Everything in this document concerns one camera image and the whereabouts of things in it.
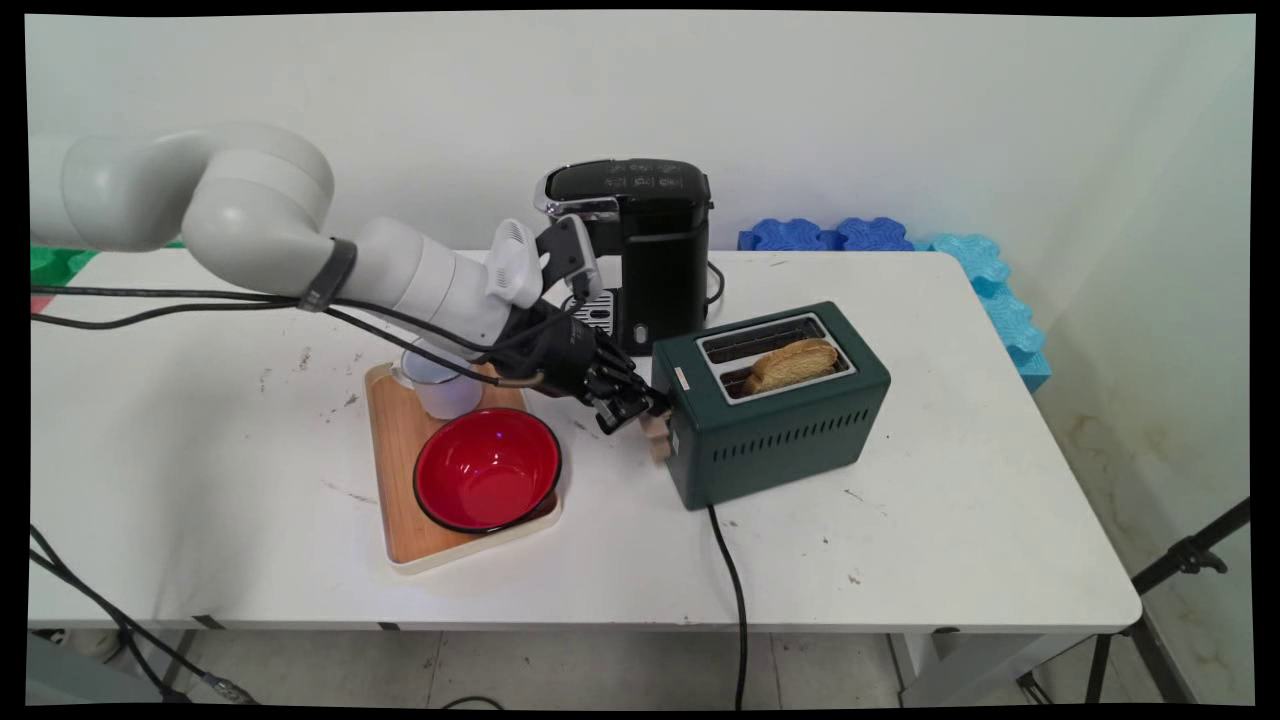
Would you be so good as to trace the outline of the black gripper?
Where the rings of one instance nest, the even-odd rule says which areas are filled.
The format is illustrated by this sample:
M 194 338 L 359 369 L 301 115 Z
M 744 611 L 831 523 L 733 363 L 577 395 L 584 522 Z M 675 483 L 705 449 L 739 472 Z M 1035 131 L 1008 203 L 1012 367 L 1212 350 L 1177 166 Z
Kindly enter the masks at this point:
M 550 320 L 548 328 L 500 350 L 500 377 L 530 379 L 534 389 L 552 398 L 589 398 L 588 370 L 593 364 L 591 405 L 605 436 L 614 434 L 644 413 L 667 413 L 668 396 L 650 386 L 635 363 L 614 345 L 598 345 L 594 329 L 567 316 L 545 300 L 530 309 L 513 307 L 500 340 Z

